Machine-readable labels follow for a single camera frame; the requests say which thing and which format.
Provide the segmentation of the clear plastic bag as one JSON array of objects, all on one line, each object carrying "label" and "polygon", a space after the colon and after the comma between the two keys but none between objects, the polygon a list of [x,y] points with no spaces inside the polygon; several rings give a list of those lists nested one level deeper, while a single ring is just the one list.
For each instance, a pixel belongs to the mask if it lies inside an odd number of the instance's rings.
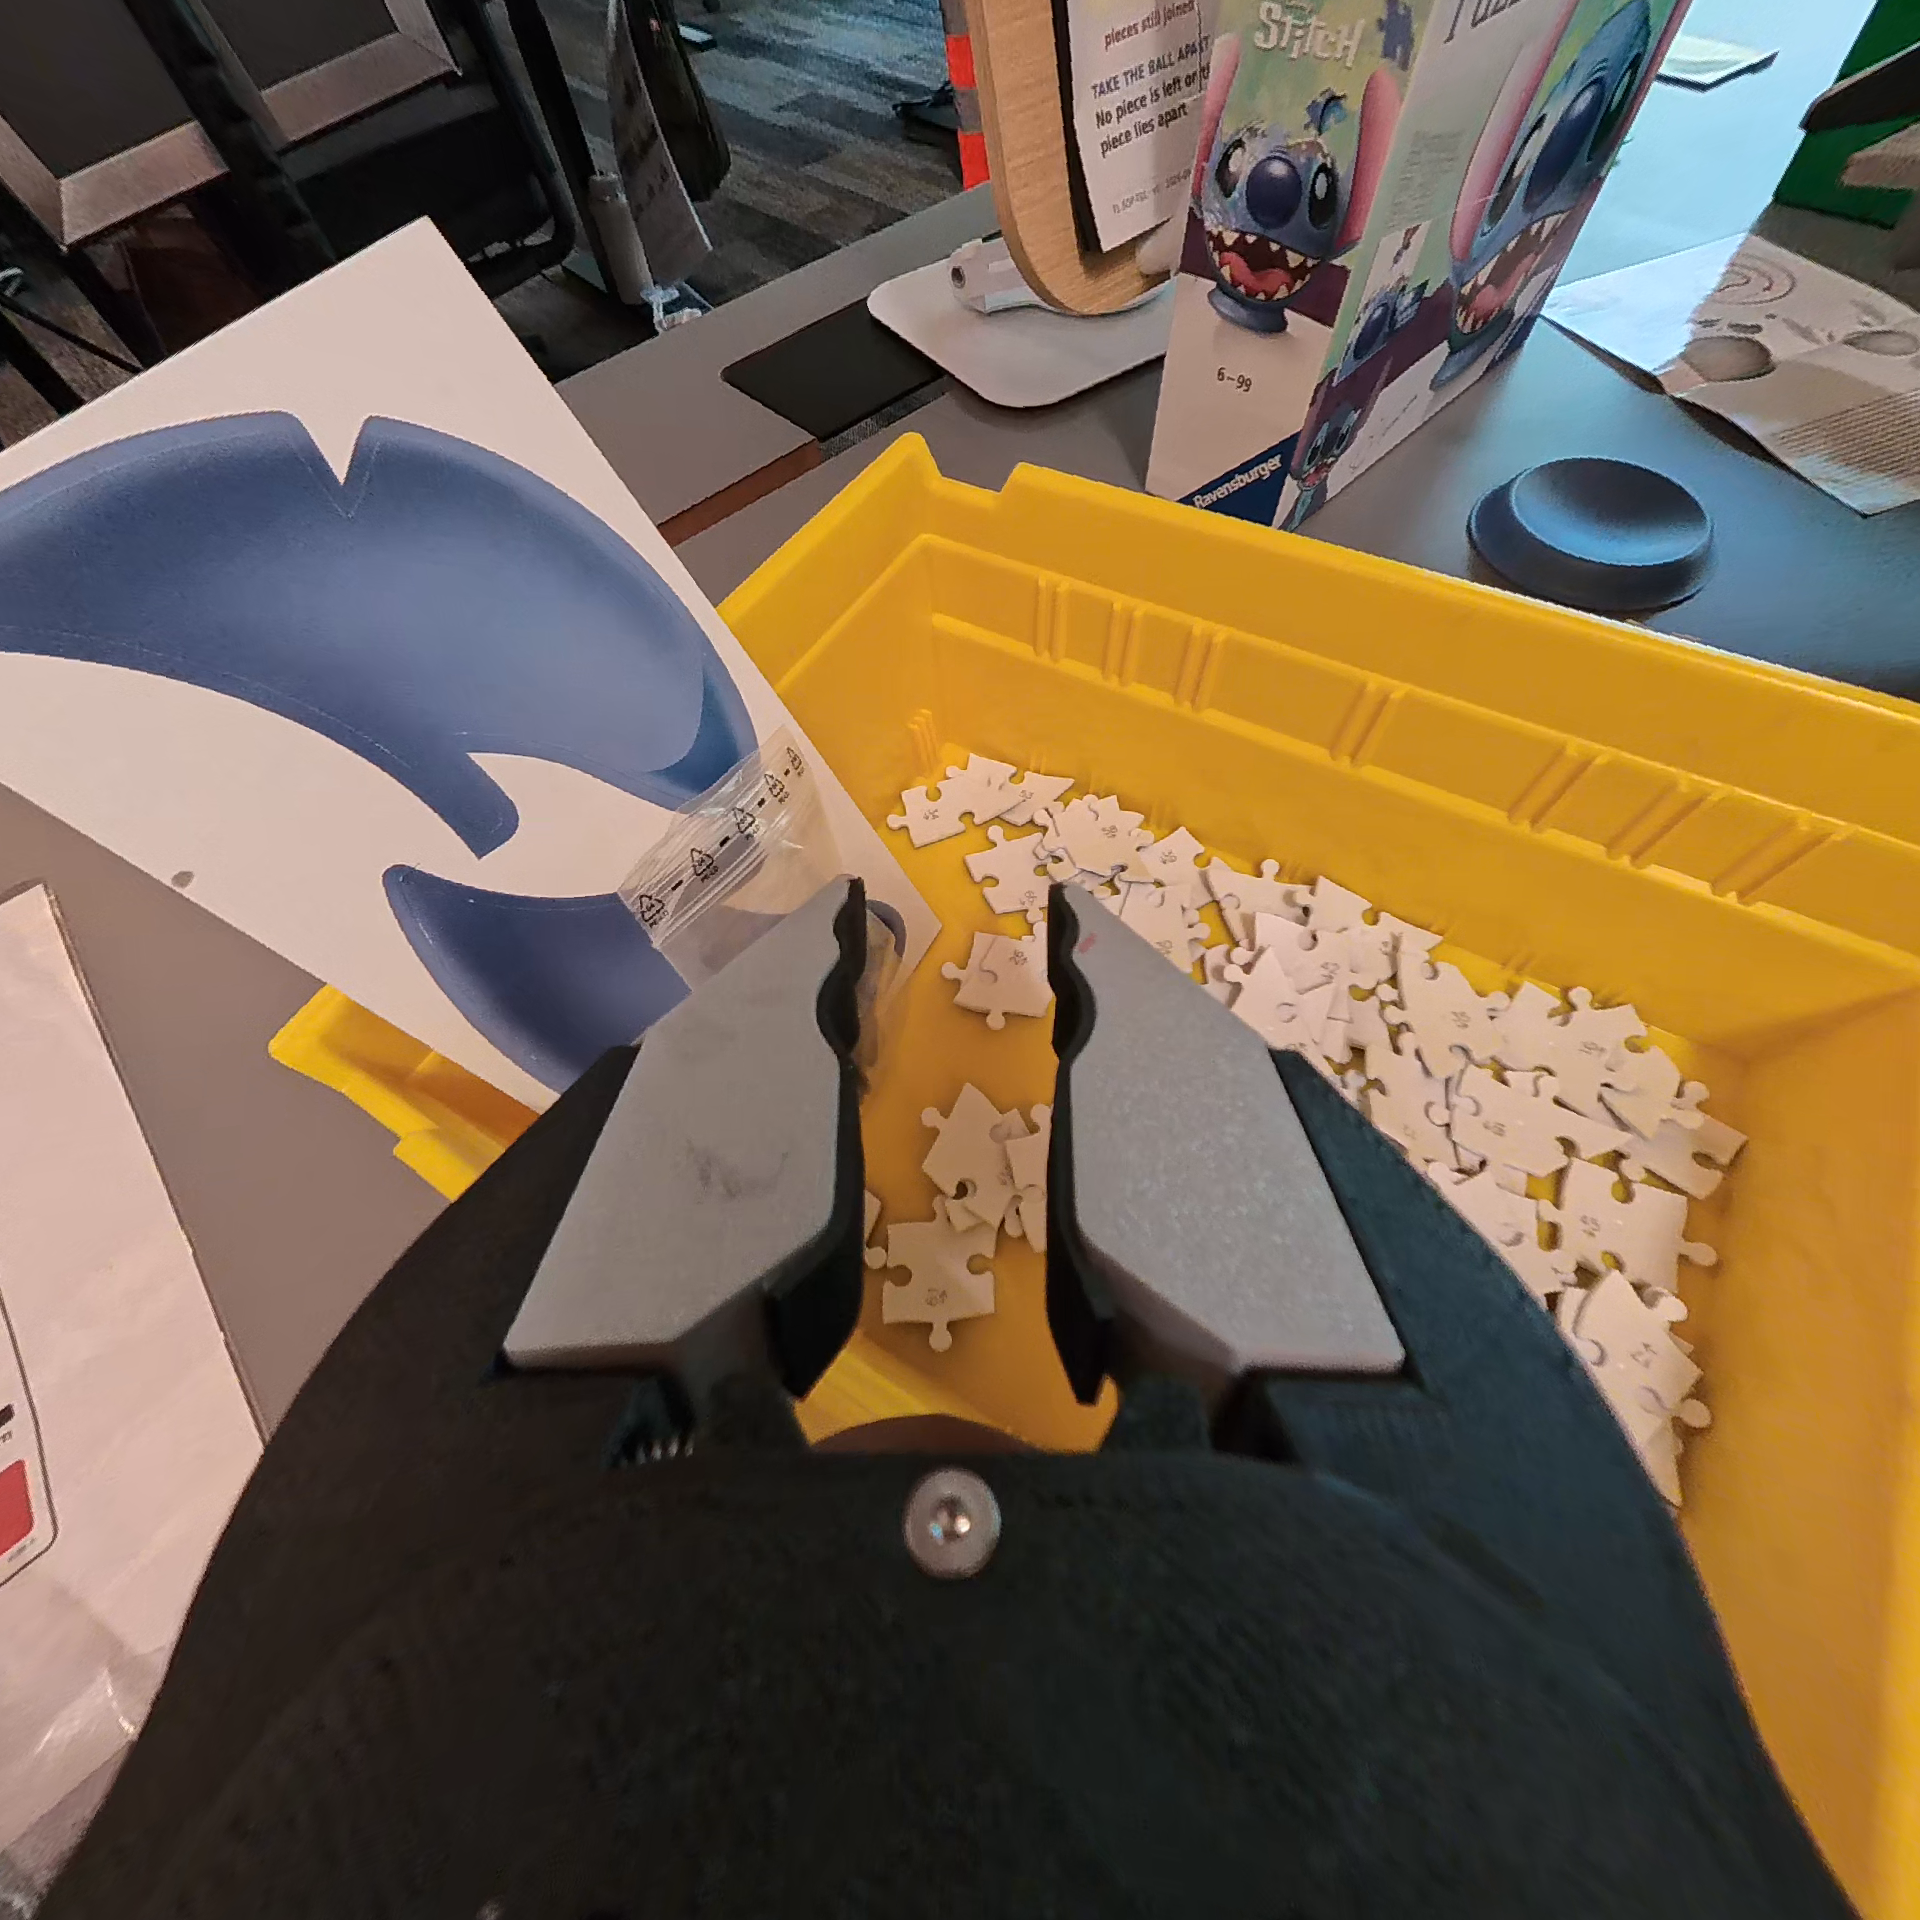
[{"label": "clear plastic bag", "polygon": [[793,728],[682,807],[617,887],[649,945],[699,991],[836,880],[825,770]]}]

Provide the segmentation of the pile of white puzzle pieces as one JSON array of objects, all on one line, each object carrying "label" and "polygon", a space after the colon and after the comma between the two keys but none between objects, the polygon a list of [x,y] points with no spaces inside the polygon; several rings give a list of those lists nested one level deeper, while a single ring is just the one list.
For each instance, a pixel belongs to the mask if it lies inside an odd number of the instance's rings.
[{"label": "pile of white puzzle pieces", "polygon": [[970,755],[908,786],[886,826],[913,849],[964,833],[993,923],[943,962],[993,1034],[1051,1014],[1044,907],[1073,883],[1262,1042],[1305,1056],[1483,1236],[1553,1314],[1642,1467],[1681,1504],[1684,1440],[1711,1416],[1681,1330],[1683,1265],[1709,1266],[1690,1206],[1743,1137],[1647,1040],[1628,1003],[1523,984],[1481,992],[1439,935],[1329,875],[1238,868],[1186,828],[1148,831],[1068,776]]}]

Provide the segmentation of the orange traffic cone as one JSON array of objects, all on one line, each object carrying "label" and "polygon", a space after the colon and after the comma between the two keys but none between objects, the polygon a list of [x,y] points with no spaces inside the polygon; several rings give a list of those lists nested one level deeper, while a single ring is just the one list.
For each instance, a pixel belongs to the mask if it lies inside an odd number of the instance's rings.
[{"label": "orange traffic cone", "polygon": [[980,120],[975,89],[975,60],[966,28],[947,28],[947,73],[953,92],[956,143],[963,167],[963,186],[980,188],[993,178],[989,145]]}]

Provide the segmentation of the dark metal-edged table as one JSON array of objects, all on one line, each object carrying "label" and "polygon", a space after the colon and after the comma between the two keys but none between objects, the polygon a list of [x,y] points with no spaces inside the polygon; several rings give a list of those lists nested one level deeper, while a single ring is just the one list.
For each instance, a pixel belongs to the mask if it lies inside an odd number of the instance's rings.
[{"label": "dark metal-edged table", "polygon": [[225,176],[121,2],[3,4],[3,178],[74,248]]},{"label": "dark metal-edged table", "polygon": [[427,2],[206,2],[243,107],[282,148],[457,72]]}]

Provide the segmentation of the white card with blue print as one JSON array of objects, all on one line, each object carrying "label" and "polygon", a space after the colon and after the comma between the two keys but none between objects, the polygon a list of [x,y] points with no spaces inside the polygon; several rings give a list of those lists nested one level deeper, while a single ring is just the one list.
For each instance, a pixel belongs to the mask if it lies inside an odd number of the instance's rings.
[{"label": "white card with blue print", "polygon": [[10,448],[3,539],[5,786],[533,1107],[682,995],[617,887],[780,735],[942,934],[429,222]]}]

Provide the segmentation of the white laminated sheet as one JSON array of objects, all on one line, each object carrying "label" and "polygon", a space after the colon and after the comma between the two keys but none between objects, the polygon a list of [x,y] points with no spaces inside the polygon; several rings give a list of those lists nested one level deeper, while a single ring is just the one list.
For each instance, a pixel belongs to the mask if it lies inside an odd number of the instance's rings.
[{"label": "white laminated sheet", "polygon": [[3,1836],[137,1736],[261,1433],[42,886],[3,907]]}]

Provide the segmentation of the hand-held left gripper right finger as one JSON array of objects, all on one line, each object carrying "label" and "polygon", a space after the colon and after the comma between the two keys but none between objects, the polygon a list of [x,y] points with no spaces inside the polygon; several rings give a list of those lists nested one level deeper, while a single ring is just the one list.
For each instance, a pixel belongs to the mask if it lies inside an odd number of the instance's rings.
[{"label": "hand-held left gripper right finger", "polygon": [[1394,1377],[1405,1354],[1274,1051],[1078,886],[1047,895],[1047,1328],[1073,1395]]}]

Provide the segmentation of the cartoon puzzle box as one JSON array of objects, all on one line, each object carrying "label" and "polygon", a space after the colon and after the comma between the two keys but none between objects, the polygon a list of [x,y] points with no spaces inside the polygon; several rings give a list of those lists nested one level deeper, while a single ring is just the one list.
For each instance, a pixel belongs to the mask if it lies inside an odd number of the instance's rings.
[{"label": "cartoon puzzle box", "polygon": [[1686,9],[1222,4],[1145,491],[1297,531],[1516,353]]}]

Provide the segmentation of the black mat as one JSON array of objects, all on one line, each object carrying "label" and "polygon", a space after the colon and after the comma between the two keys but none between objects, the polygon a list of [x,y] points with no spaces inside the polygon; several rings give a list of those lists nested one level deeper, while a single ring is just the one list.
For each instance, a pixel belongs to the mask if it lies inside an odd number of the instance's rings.
[{"label": "black mat", "polygon": [[943,374],[919,347],[846,304],[722,369],[722,379],[819,443],[923,394]]}]

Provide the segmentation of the folded instruction leaflet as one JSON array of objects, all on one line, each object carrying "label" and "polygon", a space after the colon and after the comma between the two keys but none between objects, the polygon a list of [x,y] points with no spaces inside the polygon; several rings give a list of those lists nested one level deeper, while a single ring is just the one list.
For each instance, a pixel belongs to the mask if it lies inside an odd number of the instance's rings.
[{"label": "folded instruction leaflet", "polygon": [[1756,234],[1559,283],[1546,319],[1849,511],[1918,498],[1918,315]]}]

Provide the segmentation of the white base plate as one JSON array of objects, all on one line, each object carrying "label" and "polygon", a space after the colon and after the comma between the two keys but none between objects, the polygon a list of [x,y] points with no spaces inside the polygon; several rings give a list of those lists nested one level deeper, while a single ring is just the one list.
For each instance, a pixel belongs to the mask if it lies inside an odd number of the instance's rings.
[{"label": "white base plate", "polygon": [[870,319],[980,400],[1010,411],[1044,410],[1163,356],[1173,290],[1105,319],[1050,307],[983,315],[950,289],[943,262],[874,289]]}]

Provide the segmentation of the blue round stand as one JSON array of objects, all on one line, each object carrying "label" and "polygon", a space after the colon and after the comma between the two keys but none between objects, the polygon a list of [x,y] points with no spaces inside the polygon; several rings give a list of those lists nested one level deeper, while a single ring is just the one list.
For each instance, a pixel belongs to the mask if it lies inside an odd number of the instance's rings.
[{"label": "blue round stand", "polygon": [[1561,608],[1638,617],[1686,601],[1716,560],[1711,516],[1644,465],[1567,458],[1490,487],[1467,516],[1477,559]]}]

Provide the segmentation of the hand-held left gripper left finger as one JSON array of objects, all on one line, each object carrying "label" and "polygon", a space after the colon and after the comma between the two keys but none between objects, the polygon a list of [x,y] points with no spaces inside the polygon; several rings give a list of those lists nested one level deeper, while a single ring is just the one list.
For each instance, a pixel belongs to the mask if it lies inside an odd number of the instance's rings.
[{"label": "hand-held left gripper left finger", "polygon": [[836,878],[643,1036],[507,1362],[812,1393],[862,1304],[866,962],[863,886]]}]

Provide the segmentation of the yellow plastic bin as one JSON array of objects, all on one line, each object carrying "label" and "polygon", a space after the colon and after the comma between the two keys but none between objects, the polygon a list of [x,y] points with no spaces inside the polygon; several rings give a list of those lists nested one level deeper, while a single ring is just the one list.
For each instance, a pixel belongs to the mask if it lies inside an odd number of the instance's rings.
[{"label": "yellow plastic bin", "polygon": [[1681,1522],[1836,1874],[1916,1916],[1916,708],[916,436],[717,612],[877,828],[980,755],[1636,1009],[1743,1137]]}]

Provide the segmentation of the white hanging tag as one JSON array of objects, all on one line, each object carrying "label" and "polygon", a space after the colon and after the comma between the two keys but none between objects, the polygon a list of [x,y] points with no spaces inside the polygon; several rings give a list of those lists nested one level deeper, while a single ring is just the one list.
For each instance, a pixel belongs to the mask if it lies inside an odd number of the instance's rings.
[{"label": "white hanging tag", "polygon": [[614,170],[647,282],[660,290],[673,289],[699,270],[713,248],[668,148],[641,73],[633,9],[622,2],[609,2],[609,111]]}]

